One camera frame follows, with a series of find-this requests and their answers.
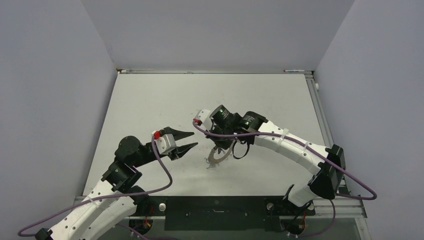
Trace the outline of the silver perforated ring disc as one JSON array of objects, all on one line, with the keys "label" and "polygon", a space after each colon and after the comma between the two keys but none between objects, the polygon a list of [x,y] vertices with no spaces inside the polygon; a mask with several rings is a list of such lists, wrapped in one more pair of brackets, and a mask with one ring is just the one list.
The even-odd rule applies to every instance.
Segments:
[{"label": "silver perforated ring disc", "polygon": [[207,169],[215,168],[219,166],[221,162],[228,159],[232,155],[230,150],[224,150],[218,146],[214,146],[205,158],[205,162],[208,164]]}]

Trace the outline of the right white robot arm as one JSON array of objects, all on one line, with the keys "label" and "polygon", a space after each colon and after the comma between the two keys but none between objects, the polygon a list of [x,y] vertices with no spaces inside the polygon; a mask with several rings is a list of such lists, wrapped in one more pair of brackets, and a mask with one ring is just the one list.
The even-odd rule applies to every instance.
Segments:
[{"label": "right white robot arm", "polygon": [[346,169],[342,147],[312,143],[256,112],[248,111],[241,116],[237,112],[231,113],[223,105],[213,111],[199,111],[196,119],[209,132],[207,138],[223,150],[231,148],[237,141],[248,146],[256,145],[294,161],[312,175],[306,182],[289,187],[282,201],[287,213],[297,213],[317,197],[327,200],[336,197]]}]

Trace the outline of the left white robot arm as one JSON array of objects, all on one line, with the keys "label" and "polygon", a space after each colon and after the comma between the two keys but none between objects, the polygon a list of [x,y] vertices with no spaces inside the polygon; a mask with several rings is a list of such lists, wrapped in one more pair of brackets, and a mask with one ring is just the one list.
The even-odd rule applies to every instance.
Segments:
[{"label": "left white robot arm", "polygon": [[167,184],[156,190],[144,191],[137,186],[142,173],[138,167],[162,157],[172,161],[183,157],[197,143],[193,142],[177,146],[176,142],[193,136],[194,132],[186,132],[165,127],[152,133],[150,142],[142,144],[138,138],[129,135],[118,144],[114,153],[114,161],[97,182],[85,199],[74,205],[69,214],[51,228],[42,228],[36,234],[37,240],[80,240],[86,230],[92,227],[95,220],[107,220],[102,213],[110,210],[113,203],[128,200],[129,208],[136,215],[148,211],[149,194],[157,193],[170,187]]}]

